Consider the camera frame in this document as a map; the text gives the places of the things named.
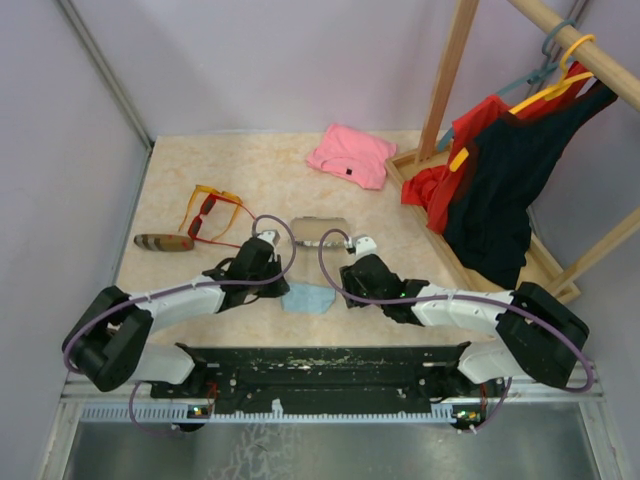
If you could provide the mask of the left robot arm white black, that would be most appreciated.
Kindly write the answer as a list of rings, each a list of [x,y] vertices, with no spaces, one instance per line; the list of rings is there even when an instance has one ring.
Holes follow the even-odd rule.
[[[115,285],[103,289],[63,341],[66,367],[101,392],[140,381],[174,385],[189,397],[201,394],[208,384],[206,362],[185,345],[157,345],[149,337],[194,317],[287,293],[278,239],[275,230],[253,236],[235,257],[166,290],[130,294]]]

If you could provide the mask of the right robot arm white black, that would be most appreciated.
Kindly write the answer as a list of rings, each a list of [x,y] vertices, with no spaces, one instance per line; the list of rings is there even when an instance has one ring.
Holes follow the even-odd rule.
[[[376,305],[400,324],[449,326],[491,337],[470,342],[446,372],[448,387],[470,395],[481,383],[528,375],[549,387],[566,389],[589,327],[536,283],[515,290],[471,292],[439,287],[391,272],[375,254],[340,268],[349,308]]]

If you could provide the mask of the light blue cloth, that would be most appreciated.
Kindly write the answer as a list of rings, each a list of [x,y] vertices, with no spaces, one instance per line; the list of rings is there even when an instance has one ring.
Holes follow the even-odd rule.
[[[306,283],[291,283],[290,290],[281,298],[285,312],[313,315],[325,314],[336,298],[334,289]]]

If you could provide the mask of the map print glasses case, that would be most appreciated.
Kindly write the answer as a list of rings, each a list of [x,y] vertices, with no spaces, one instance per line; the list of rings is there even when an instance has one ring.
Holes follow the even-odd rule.
[[[349,235],[351,225],[343,217],[303,216],[293,218],[290,228],[297,246],[317,248],[323,235],[331,229],[339,229]]]

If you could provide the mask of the red sunglasses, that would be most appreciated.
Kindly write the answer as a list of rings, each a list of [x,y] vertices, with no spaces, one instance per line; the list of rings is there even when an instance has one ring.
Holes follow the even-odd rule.
[[[204,218],[203,225],[200,230],[200,236],[204,237],[205,239],[210,239],[216,233],[220,232],[222,228],[226,225],[229,217],[231,216],[232,210],[233,210],[232,206],[218,204],[214,208],[214,210]],[[250,216],[252,220],[256,218],[256,215],[245,205],[245,203],[244,203],[244,209],[240,212],[240,214],[241,213],[246,213],[247,215]],[[232,230],[232,228],[234,227],[234,224],[231,227],[231,229],[227,232],[227,234]],[[227,234],[223,236],[221,239],[219,239],[216,243],[206,243],[205,241],[199,241],[199,240],[194,240],[194,242],[209,244],[209,245],[231,247],[231,248],[239,248],[239,245],[237,243],[225,242],[225,237],[227,236]]]

